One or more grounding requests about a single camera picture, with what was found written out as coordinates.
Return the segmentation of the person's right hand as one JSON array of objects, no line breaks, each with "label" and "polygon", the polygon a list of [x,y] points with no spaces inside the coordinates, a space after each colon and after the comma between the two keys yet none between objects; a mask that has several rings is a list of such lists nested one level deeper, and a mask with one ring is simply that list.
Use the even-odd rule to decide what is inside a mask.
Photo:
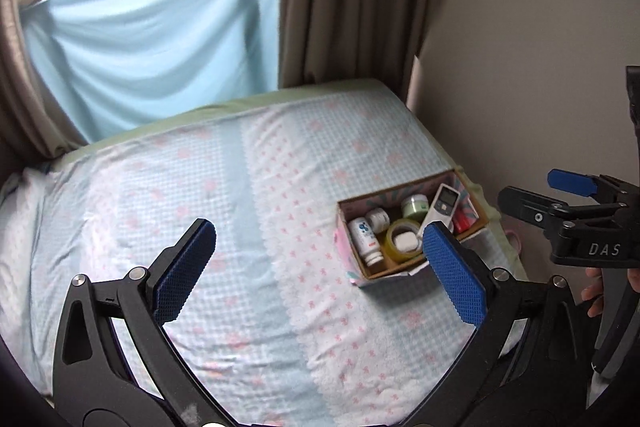
[{"label": "person's right hand", "polygon": [[[592,283],[582,290],[580,294],[584,303],[591,303],[588,310],[588,317],[597,317],[603,312],[604,308],[604,282],[603,272],[600,268],[587,268],[587,277],[592,279]],[[631,288],[637,293],[640,293],[640,270],[628,269],[627,280]]]}]

